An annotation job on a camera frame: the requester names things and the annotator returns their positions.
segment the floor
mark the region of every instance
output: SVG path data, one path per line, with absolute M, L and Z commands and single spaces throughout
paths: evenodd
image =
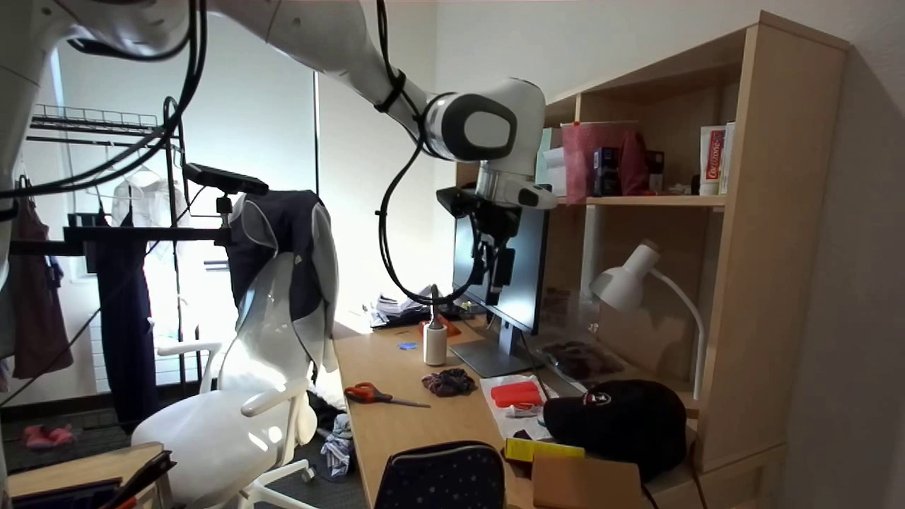
M 178 389 L 161 389 L 161 396 L 163 402 L 181 397 Z M 2 447 L 4 447 L 7 472 L 37 468 L 44 464 L 72 461 L 82 454 L 126 447 L 126 436 L 119 430 L 119 421 L 106 403 L 110 402 L 103 397 L 89 397 L 89 402 L 61 402 L 61 403 L 33 403 L 33 407 L 2 409 Z M 321 421 L 318 427 L 331 430 L 327 423 L 332 413 L 327 407 L 317 407 L 317 409 Z M 23 443 L 23 430 L 27 423 L 69 427 L 75 430 L 75 437 L 54 448 L 27 448 Z M 349 472 L 341 477 L 331 477 L 324 458 L 318 454 L 318 443 L 321 441 L 314 437 L 311 443 L 297 448 L 297 458 L 307 458 L 317 477 L 314 479 L 284 477 L 276 482 L 276 489 L 318 509 L 362 509 L 365 491 L 362 491 L 358 474 Z

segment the robotic arm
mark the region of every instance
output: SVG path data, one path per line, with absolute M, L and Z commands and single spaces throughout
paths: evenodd
M 4 0 L 0 4 L 0 191 L 30 113 L 41 61 L 55 38 L 82 51 L 166 57 L 181 48 L 190 0 Z M 376 51 L 358 0 L 208 0 L 221 10 L 284 51 L 311 71 L 341 75 L 376 110 L 393 115 L 430 154 L 481 161 L 474 191 L 444 191 L 453 215 L 481 215 L 474 226 L 502 245 L 515 235 L 521 205 L 553 205 L 533 187 L 533 154 L 545 99 L 538 84 L 512 79 L 487 92 L 426 92 Z M 0 222 L 0 286 L 4 279 L 7 228 Z

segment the storage shelf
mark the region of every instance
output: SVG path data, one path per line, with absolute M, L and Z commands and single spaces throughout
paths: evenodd
M 699 205 L 699 208 L 724 208 L 724 194 L 604 194 L 586 197 L 588 205 Z

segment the light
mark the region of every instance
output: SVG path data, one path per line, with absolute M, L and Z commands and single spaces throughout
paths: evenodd
M 696 320 L 699 339 L 696 339 L 696 358 L 692 358 L 692 397 L 699 397 L 702 396 L 703 348 L 706 348 L 703 320 L 702 320 L 699 308 L 689 303 L 689 297 L 676 286 L 676 279 L 669 279 L 666 273 L 652 267 L 656 262 L 659 262 L 659 253 L 656 253 L 652 242 L 639 242 L 621 266 L 604 267 L 593 277 L 590 294 L 603 304 L 608 304 L 620 313 L 632 313 L 645 303 L 648 273 L 652 279 L 665 283 L 685 303 L 689 315 Z

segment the white chair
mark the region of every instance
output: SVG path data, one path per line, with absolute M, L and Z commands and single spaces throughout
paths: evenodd
M 318 267 L 332 270 L 332 242 L 327 222 L 314 226 L 321 249 Z M 294 252 L 273 253 L 243 297 L 236 332 L 231 342 L 187 342 L 168 352 L 212 349 L 201 393 L 176 402 L 132 433 L 132 443 L 159 441 L 171 453 L 176 467 L 166 474 L 166 506 L 273 506 L 307 509 L 273 491 L 267 482 L 301 472 L 304 461 L 291 461 L 299 443 L 317 433 L 317 414 L 307 407 L 307 373 L 332 330 L 337 273 L 318 277 L 327 286 L 321 304 L 304 315 L 287 315 L 287 286 L 297 262 L 311 262 Z

